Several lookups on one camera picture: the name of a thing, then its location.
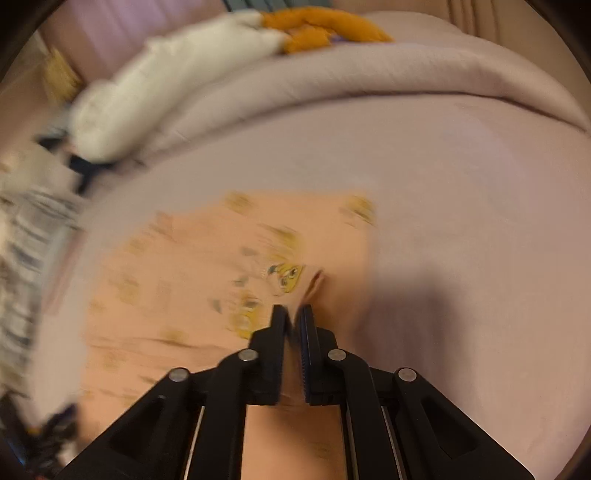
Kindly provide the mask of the peach cartoon print shirt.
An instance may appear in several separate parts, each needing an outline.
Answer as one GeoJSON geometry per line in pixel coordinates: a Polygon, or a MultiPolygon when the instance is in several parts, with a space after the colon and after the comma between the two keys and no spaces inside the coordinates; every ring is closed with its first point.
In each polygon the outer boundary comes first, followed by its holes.
{"type": "Polygon", "coordinates": [[[169,370],[214,367],[311,305],[351,337],[370,299],[376,208],[360,193],[240,193],[161,213],[102,262],[85,327],[79,431],[94,440],[169,370]]]}

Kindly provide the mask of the lilac bed sheet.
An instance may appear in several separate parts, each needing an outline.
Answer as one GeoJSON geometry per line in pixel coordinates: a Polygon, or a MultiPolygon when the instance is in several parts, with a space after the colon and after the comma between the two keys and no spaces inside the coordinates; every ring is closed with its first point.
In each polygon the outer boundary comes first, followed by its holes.
{"type": "Polygon", "coordinates": [[[370,310],[336,323],[342,348],[417,369],[538,479],[590,425],[590,140],[513,104],[396,95],[283,109],[188,143],[115,187],[32,374],[47,415],[79,385],[101,254],[159,211],[229,191],[352,189],[377,209],[370,310]]]}

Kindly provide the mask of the plaid pillow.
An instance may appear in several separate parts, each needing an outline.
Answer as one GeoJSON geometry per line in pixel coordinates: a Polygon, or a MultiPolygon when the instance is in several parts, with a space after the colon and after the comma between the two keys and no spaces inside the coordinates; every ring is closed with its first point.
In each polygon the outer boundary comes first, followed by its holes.
{"type": "Polygon", "coordinates": [[[1,253],[1,384],[28,397],[29,364],[43,297],[78,230],[80,205],[34,187],[19,195],[8,215],[1,253]]]}

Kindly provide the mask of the dark navy garment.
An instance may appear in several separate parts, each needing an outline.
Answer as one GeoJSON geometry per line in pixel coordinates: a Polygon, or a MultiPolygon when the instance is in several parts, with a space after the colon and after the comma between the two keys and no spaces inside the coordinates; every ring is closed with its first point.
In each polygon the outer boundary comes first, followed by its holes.
{"type": "Polygon", "coordinates": [[[67,134],[58,136],[39,135],[34,138],[34,142],[50,153],[56,153],[59,150],[67,153],[67,167],[79,175],[75,193],[81,197],[88,195],[88,190],[93,181],[103,172],[114,172],[117,169],[122,169],[123,166],[135,167],[141,165],[141,162],[135,158],[116,159],[115,161],[106,163],[92,163],[74,152],[74,148],[70,145],[67,134]]]}

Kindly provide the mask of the white fluffy blanket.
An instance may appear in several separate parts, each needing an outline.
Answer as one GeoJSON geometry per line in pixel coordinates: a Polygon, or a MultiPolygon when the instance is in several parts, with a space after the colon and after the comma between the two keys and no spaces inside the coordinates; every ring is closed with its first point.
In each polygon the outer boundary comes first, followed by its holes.
{"type": "Polygon", "coordinates": [[[69,134],[75,154],[107,163],[134,150],[191,92],[283,51],[287,33],[263,26],[256,10],[226,13],[148,39],[110,79],[74,101],[69,134]]]}

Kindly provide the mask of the lilac quilted duvet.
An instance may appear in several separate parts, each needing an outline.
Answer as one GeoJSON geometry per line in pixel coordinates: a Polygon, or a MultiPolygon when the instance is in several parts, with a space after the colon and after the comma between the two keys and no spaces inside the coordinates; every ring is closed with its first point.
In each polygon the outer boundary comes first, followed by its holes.
{"type": "Polygon", "coordinates": [[[589,182],[590,120],[557,79],[427,15],[373,19],[397,42],[237,73],[189,98],[121,175],[207,189],[589,182]]]}

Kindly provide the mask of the orange plush toy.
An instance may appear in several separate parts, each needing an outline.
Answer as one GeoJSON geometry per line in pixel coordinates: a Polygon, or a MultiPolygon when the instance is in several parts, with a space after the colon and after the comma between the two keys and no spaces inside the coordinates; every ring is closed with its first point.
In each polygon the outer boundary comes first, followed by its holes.
{"type": "Polygon", "coordinates": [[[339,41],[391,43],[394,39],[370,20],[342,10],[297,7],[263,13],[263,27],[287,34],[283,54],[331,47],[339,41]]]}

